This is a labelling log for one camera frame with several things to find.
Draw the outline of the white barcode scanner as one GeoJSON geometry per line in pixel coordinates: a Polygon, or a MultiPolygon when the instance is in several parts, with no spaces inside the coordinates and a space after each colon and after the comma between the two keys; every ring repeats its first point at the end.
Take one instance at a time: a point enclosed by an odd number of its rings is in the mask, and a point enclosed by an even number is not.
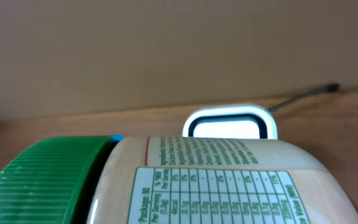
{"type": "Polygon", "coordinates": [[[234,104],[198,109],[186,119],[183,137],[220,139],[278,139],[272,114],[255,104],[234,104]]]}

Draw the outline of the green lid jar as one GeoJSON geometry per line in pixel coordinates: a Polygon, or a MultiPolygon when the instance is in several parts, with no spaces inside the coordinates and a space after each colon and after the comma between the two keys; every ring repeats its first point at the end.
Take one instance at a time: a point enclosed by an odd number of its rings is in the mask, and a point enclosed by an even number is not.
{"type": "Polygon", "coordinates": [[[358,223],[358,212],[287,142],[73,136],[1,171],[0,223],[358,223]]]}

